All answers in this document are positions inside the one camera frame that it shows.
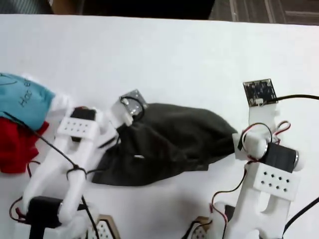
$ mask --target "red fabric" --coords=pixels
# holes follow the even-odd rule
[[[49,127],[44,122],[37,131],[42,135]],[[39,152],[35,147],[38,140],[30,130],[6,118],[0,118],[0,171],[3,173],[24,173],[26,164]]]

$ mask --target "gray carpet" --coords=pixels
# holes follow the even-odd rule
[[[209,20],[319,25],[319,0],[216,0]]]

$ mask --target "black fabric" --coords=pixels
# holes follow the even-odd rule
[[[95,173],[94,183],[142,186],[207,170],[234,152],[236,130],[208,110],[150,104],[140,121],[118,132],[121,143],[103,155],[98,168],[105,171]]]

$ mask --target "blue fabric with text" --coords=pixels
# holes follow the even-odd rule
[[[54,94],[40,84],[0,73],[0,117],[10,119],[3,113],[8,112],[31,129],[38,130],[44,123],[53,98]]]

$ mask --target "white surface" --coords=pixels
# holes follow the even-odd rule
[[[319,95],[316,26],[1,15],[0,35],[0,72],[27,72],[79,105],[100,109],[139,89],[149,103],[206,108],[241,130],[249,112],[244,81],[272,78],[277,96]],[[300,99],[277,107],[276,122],[292,123],[282,144],[307,160],[291,216],[319,195],[310,187],[319,179],[318,107],[319,102]],[[51,140],[53,126],[45,134]],[[48,148],[42,142],[37,146],[41,160]],[[208,172],[186,172],[146,187],[91,184],[85,196],[102,214],[113,216],[123,239],[179,239],[196,216],[208,216],[212,194],[236,186],[242,173],[243,162],[231,155],[210,165]],[[1,175],[3,238],[12,233],[9,206],[27,182],[26,175]],[[224,200],[236,202],[237,196],[225,195]],[[285,239],[315,238],[318,213],[319,207],[312,208]]]

